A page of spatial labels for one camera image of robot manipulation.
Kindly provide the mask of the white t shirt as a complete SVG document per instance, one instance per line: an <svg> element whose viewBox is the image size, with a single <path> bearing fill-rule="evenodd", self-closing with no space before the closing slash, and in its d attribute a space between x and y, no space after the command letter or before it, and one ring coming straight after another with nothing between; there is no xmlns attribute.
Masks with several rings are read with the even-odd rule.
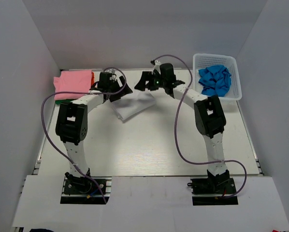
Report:
<svg viewBox="0 0 289 232"><path fill-rule="evenodd" d="M110 106L117 117L122 122L126 122L155 104L156 99L151 93L135 90L133 93L111 102Z"/></svg>

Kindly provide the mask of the blue t shirt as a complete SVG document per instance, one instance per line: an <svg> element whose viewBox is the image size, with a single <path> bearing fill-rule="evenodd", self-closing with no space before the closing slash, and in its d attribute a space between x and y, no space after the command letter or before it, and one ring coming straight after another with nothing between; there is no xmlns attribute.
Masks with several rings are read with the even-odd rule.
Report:
<svg viewBox="0 0 289 232"><path fill-rule="evenodd" d="M224 65L213 65L198 70L202 86L202 94L206 96L217 95L225 97L231 87L231 73Z"/></svg>

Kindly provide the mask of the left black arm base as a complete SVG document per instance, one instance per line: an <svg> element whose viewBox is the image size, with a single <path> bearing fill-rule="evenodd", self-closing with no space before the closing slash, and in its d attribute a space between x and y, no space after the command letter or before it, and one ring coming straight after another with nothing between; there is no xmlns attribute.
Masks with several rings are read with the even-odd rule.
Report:
<svg viewBox="0 0 289 232"><path fill-rule="evenodd" d="M111 193L111 178L97 178L96 183L85 177L65 173L60 204L104 205Z"/></svg>

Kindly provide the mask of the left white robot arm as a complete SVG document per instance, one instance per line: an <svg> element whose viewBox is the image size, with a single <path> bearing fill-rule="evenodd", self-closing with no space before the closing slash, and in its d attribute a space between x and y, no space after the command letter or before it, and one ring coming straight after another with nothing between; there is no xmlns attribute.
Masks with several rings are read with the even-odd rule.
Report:
<svg viewBox="0 0 289 232"><path fill-rule="evenodd" d="M88 95L76 100L61 103L58 112L55 132L63 142L70 161L67 177L77 177L75 187L82 193L91 190L90 168L84 151L84 139L88 132L88 113L106 101L116 101L131 94L126 77L119 78L115 73L101 72L99 80L93 85Z"/></svg>

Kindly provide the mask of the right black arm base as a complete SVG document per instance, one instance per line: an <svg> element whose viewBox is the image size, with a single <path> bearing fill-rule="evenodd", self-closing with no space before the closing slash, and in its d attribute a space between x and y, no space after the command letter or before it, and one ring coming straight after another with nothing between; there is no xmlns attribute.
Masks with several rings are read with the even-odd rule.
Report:
<svg viewBox="0 0 289 232"><path fill-rule="evenodd" d="M194 178L187 183L191 188L193 206L218 206L218 205L238 205L234 179L215 187L209 178Z"/></svg>

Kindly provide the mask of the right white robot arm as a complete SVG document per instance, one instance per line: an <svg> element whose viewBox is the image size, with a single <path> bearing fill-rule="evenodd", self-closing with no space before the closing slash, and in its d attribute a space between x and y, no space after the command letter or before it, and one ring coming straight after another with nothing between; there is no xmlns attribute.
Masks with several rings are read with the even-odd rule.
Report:
<svg viewBox="0 0 289 232"><path fill-rule="evenodd" d="M179 107L185 103L194 109L196 128L204 138L207 151L208 186L212 192L221 192L230 174L224 161L222 138L226 118L219 97L203 97L185 82L177 80L170 63L156 64L152 71L143 71L134 88L140 91L162 88L180 101Z"/></svg>

